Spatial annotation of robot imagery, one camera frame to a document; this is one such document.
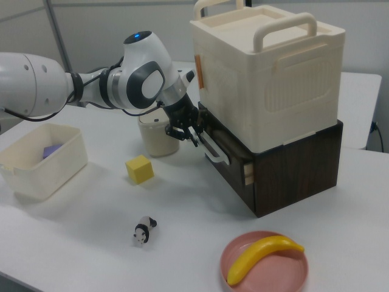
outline box handle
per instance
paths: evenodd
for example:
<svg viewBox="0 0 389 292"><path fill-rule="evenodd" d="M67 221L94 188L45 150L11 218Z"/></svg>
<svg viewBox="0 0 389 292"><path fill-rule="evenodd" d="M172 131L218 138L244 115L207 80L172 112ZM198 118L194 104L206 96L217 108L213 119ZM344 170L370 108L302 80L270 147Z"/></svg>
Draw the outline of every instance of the box handle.
<svg viewBox="0 0 389 292"><path fill-rule="evenodd" d="M317 22L314 16L304 12L293 16L286 16L269 22L258 28L254 34L254 52L260 53L263 50L263 38L269 33L278 30L288 29L294 26L308 24L307 37L314 37L317 33Z"/></svg>
<svg viewBox="0 0 389 292"><path fill-rule="evenodd" d="M199 0L194 5L194 20L200 20L201 19L201 9L206 8L208 6L213 6L216 4L220 4L223 2L228 2L230 0ZM243 9L244 3L243 0L236 0L236 9Z"/></svg>

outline black cable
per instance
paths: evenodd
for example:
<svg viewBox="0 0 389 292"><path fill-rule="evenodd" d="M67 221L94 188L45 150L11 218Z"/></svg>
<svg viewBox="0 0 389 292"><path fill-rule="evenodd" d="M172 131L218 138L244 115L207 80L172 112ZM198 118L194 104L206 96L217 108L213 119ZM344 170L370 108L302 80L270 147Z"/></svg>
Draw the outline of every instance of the black cable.
<svg viewBox="0 0 389 292"><path fill-rule="evenodd" d="M376 128L377 128L377 131L378 131L379 139L381 140L381 150L382 150L382 152L384 152L384 142L382 141L381 131L379 130L377 125L376 125Z"/></svg>
<svg viewBox="0 0 389 292"><path fill-rule="evenodd" d="M377 122L371 122L371 126L370 126L370 134L372 132L374 132L375 130L378 131L378 135L379 135L379 139L381 141L381 151L384 153L384 141L382 140L382 135L381 135L381 131L379 130L378 126L377 126Z"/></svg>
<svg viewBox="0 0 389 292"><path fill-rule="evenodd" d="M122 63L122 61L123 61L123 57L115 65L112 65L111 69L119 67L120 64ZM101 75L101 73L98 74L98 76L95 76L92 79L90 79L87 82L85 82L83 84L83 87L85 87L86 85L88 85L88 84L92 83L93 81L99 79L100 75ZM7 109L7 108L4 108L4 112L7 113L7 114L10 114L11 116L18 117L18 118L20 118L22 120L28 120L29 122L43 122L45 120L51 119L52 117L55 117L65 107L65 105L67 103L69 103L69 101L70 101L70 99L72 98L73 95L74 95L74 91L72 91L72 93L69 94L69 96L66 99L66 103L62 106L62 108L59 111L57 111L56 113L53 113L53 114L51 114L49 116L42 117L42 118L39 118L39 119L32 119L30 117L23 116L22 114L18 114L18 113L14 112L14 111L11 111L10 109Z"/></svg>
<svg viewBox="0 0 389 292"><path fill-rule="evenodd" d="M161 106L163 106L163 105L164 105L163 102L157 102L157 106L156 106L156 107L151 108L151 109L149 109L148 111L145 111L144 113L141 113L141 114L131 114L131 113L127 112L125 109L122 109L122 111L123 111L124 113L126 113L127 115L131 116L131 117L140 117L140 116L144 116L144 115L146 115L146 114L149 114L149 113L152 113L153 111L158 110L158 109L159 109Z"/></svg>
<svg viewBox="0 0 389 292"><path fill-rule="evenodd" d="M94 103L94 102L88 102L88 104L94 105L97 108L102 108L104 110L113 110L113 108L105 108L104 106L98 105L97 103Z"/></svg>

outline yellow cube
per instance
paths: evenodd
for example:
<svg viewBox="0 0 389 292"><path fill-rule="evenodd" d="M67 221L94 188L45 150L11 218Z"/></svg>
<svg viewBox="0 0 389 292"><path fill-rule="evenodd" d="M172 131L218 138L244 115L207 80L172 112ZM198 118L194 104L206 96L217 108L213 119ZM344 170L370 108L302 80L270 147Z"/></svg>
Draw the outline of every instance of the yellow cube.
<svg viewBox="0 0 389 292"><path fill-rule="evenodd" d="M128 176L136 183L140 184L154 176L153 167L150 160L143 155L126 162Z"/></svg>

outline white plastic bin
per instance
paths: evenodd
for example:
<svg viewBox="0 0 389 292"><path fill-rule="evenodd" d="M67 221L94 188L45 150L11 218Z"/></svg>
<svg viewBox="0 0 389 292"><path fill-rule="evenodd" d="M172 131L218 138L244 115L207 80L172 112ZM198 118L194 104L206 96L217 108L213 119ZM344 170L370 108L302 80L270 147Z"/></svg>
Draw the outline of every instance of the white plastic bin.
<svg viewBox="0 0 389 292"><path fill-rule="evenodd" d="M337 123L345 31L263 5L191 21L201 103L251 152Z"/></svg>
<svg viewBox="0 0 389 292"><path fill-rule="evenodd" d="M45 147L63 144L43 159ZM0 173L16 193L44 200L88 162L81 131L46 123L0 153Z"/></svg>

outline purple object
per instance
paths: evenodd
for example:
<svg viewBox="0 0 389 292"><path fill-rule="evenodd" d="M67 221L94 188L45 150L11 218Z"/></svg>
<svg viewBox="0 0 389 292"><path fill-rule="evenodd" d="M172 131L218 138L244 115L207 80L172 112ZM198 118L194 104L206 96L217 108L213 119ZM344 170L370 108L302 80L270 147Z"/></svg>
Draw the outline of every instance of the purple object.
<svg viewBox="0 0 389 292"><path fill-rule="evenodd" d="M60 148L63 144L53 145L45 147L43 150L43 159L47 158L50 154L52 154L55 150Z"/></svg>

